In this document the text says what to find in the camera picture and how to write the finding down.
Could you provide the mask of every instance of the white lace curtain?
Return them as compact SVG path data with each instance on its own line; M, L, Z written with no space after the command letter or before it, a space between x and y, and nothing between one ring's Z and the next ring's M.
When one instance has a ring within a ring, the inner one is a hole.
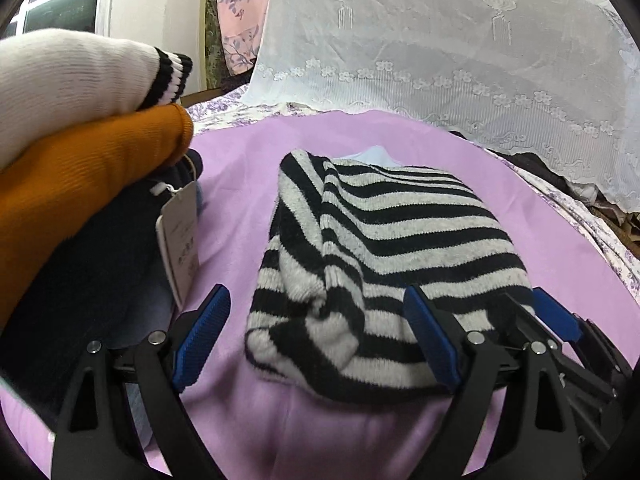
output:
M243 100L458 129L640 211L640 53L608 0L270 0Z

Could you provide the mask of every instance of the light blue fabric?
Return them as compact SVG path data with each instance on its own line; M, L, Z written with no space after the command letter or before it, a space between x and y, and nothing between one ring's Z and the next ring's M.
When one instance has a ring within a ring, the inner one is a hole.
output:
M348 158L364 162L365 164L374 164L383 168L399 168L402 166L397 160L393 160L382 146L372 146L360 153L354 155L341 156L339 158Z

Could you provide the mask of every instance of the striped knit fabric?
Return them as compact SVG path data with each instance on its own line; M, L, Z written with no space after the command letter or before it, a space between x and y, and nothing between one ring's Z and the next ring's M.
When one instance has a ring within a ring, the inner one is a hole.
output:
M138 110L175 103L184 92L184 86L193 68L190 57L163 52L156 47L155 49L158 53L158 73Z
M531 305L507 233L452 174L289 153L248 318L247 359L270 378L343 402L433 391L402 316L414 283L465 330L489 336L492 295Z

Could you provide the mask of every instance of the price tag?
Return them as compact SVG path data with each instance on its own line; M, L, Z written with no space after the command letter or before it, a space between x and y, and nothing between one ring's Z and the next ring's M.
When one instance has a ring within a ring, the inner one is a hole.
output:
M175 303L182 310L200 266L196 246L196 183L179 189L161 212L156 221L158 245Z

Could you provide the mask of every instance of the knit cuff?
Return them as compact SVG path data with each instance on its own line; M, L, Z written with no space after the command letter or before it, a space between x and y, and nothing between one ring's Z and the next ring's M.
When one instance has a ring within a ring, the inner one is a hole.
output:
M174 103L184 92L184 85L193 68L191 58L156 48L158 73L138 110Z

